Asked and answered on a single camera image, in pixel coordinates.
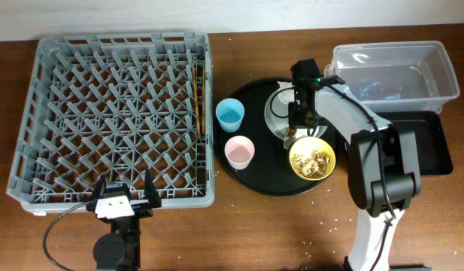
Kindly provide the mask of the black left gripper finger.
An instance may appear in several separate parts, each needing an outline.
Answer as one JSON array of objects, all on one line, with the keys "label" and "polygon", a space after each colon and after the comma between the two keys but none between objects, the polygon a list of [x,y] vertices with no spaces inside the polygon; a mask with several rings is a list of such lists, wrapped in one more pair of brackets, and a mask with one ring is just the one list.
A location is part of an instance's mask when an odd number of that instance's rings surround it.
[{"label": "black left gripper finger", "polygon": [[98,183],[97,183],[96,187],[94,188],[94,190],[93,190],[93,192],[91,194],[90,201],[89,201],[90,205],[96,204],[97,200],[105,192],[105,188],[106,188],[106,180],[105,180],[105,177],[103,175],[101,175],[99,177],[99,179],[98,179]]},{"label": "black left gripper finger", "polygon": [[149,170],[146,170],[144,175],[144,195],[147,199],[147,202],[144,202],[143,206],[146,209],[156,209],[162,207],[161,196],[153,184]]}]

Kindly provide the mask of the white round plate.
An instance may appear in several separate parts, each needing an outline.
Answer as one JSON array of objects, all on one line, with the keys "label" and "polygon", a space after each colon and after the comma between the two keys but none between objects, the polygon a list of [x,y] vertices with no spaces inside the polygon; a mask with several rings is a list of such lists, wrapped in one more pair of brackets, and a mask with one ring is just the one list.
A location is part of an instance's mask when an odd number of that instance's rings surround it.
[{"label": "white round plate", "polygon": [[285,131],[288,125],[288,120],[286,118],[275,117],[271,112],[271,100],[272,94],[267,99],[265,103],[264,118],[265,122],[270,129],[270,131],[276,135],[279,139],[284,140]]}]

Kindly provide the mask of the yellow bowl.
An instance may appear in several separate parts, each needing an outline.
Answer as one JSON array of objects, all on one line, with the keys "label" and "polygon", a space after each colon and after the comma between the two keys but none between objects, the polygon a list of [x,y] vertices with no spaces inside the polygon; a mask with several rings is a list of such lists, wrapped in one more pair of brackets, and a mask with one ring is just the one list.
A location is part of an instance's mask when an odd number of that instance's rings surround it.
[{"label": "yellow bowl", "polygon": [[[291,159],[294,154],[309,154],[311,151],[319,151],[326,153],[330,157],[329,166],[327,168],[326,174],[321,178],[305,178],[298,174],[298,172],[292,167]],[[289,153],[289,162],[292,170],[294,173],[306,180],[306,181],[322,181],[325,178],[328,178],[331,173],[333,172],[336,164],[336,156],[333,148],[324,140],[316,138],[316,137],[305,137],[299,139],[295,143],[292,144]]]}]

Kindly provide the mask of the brown food scraps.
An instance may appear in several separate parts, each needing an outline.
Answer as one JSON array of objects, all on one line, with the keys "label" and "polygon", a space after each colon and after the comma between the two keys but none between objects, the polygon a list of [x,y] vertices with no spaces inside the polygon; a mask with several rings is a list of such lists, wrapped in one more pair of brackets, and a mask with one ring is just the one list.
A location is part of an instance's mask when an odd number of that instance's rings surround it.
[{"label": "brown food scraps", "polygon": [[321,178],[326,174],[330,157],[323,152],[311,151],[309,154],[294,154],[292,167],[305,178]]}]

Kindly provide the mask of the pink plastic cup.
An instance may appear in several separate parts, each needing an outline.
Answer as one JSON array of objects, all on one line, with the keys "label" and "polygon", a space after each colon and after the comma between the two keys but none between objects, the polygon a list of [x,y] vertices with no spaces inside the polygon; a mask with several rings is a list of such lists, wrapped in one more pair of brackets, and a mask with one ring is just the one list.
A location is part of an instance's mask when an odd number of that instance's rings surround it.
[{"label": "pink plastic cup", "polygon": [[255,146],[249,138],[237,135],[227,141],[224,153],[233,169],[242,170],[247,168],[253,159]]}]

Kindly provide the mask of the white napkin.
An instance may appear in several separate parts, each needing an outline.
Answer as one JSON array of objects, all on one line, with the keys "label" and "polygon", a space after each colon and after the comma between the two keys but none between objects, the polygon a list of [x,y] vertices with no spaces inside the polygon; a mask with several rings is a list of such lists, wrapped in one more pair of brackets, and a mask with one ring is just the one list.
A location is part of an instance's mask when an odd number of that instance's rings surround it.
[{"label": "white napkin", "polygon": [[286,117],[288,105],[294,101],[293,84],[285,81],[278,81],[277,84],[278,89],[272,93],[271,109],[275,117]]}]

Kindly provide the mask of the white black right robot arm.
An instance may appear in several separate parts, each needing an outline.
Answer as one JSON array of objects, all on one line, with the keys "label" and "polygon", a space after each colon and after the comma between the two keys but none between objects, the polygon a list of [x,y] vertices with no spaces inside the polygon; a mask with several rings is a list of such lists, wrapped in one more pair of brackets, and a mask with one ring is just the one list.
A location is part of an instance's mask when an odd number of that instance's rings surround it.
[{"label": "white black right robot arm", "polygon": [[389,270],[397,224],[420,193],[414,131],[398,129],[362,104],[337,75],[323,77],[314,59],[290,69],[293,101],[288,105],[284,148],[310,147],[320,120],[347,143],[348,187],[359,209],[346,270]]}]

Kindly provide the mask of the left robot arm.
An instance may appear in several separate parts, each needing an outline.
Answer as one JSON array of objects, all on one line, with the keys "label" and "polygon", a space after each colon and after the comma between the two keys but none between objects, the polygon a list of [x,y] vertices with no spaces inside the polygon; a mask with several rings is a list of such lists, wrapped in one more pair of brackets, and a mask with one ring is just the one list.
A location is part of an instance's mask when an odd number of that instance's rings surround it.
[{"label": "left robot arm", "polygon": [[92,192],[86,210],[111,225],[110,233],[100,237],[93,247],[97,270],[137,270],[141,267],[140,220],[153,216],[162,206],[160,195],[148,171],[144,174],[145,202],[132,203],[124,183],[107,184],[102,175]]}]

